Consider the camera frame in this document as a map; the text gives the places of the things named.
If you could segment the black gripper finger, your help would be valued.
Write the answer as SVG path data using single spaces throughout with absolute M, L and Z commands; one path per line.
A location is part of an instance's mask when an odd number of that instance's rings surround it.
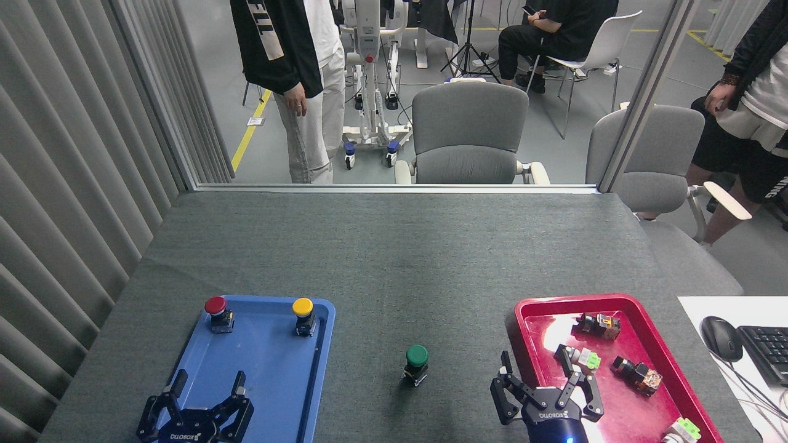
M 209 409 L 209 420 L 216 429 L 213 441 L 242 441 L 254 414 L 254 406 L 244 387 L 247 377 L 238 371 L 230 395 Z
M 502 425 L 509 425 L 512 421 L 521 418 L 521 407 L 510 402 L 506 392 L 511 393 L 523 406 L 529 403 L 536 404 L 534 388 L 514 376 L 508 351 L 501 353 L 501 367 L 491 381 L 490 391 Z
M 185 387 L 187 379 L 188 373 L 180 369 L 177 371 L 174 381 L 167 385 L 160 395 L 149 396 L 136 431 L 136 435 L 141 441 L 158 440 L 159 431 L 156 424 L 162 409 L 167 409 L 171 420 L 175 420 L 176 426 L 183 426 L 185 420 L 182 418 L 177 400 L 182 393 L 183 387 Z
M 557 409 L 565 410 L 570 403 L 573 404 L 570 398 L 571 393 L 579 385 L 583 390 L 586 405 L 581 413 L 576 414 L 577 420 L 585 418 L 594 423 L 599 421 L 603 416 L 603 404 L 596 378 L 593 375 L 585 375 L 580 370 L 574 370 L 569 356 L 555 356 L 555 359 L 560 363 L 564 375 L 568 378 L 557 401 L 555 401 Z

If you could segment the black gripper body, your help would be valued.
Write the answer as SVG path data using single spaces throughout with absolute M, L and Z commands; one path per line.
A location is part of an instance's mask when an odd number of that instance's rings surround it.
M 536 389 L 523 407 L 530 442 L 587 442 L 582 409 L 560 389 Z
M 183 409 L 180 419 L 171 418 L 161 428 L 157 428 L 160 413 L 151 416 L 152 432 L 147 440 L 158 442 L 217 442 L 220 427 L 215 418 L 215 409 Z

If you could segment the person's right hand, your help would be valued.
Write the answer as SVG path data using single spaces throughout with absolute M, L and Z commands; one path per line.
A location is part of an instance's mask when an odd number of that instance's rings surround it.
M 288 89 L 283 96 L 287 109 L 294 112 L 296 117 L 304 117 L 307 114 L 308 103 L 302 83 L 298 83 L 293 88 Z

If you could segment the person's hand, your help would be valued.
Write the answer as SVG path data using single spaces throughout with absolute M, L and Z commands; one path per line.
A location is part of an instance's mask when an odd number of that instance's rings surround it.
M 718 112 L 725 110 L 735 92 L 735 85 L 717 83 L 710 92 L 707 93 L 706 101 L 704 102 L 707 112 L 715 116 Z

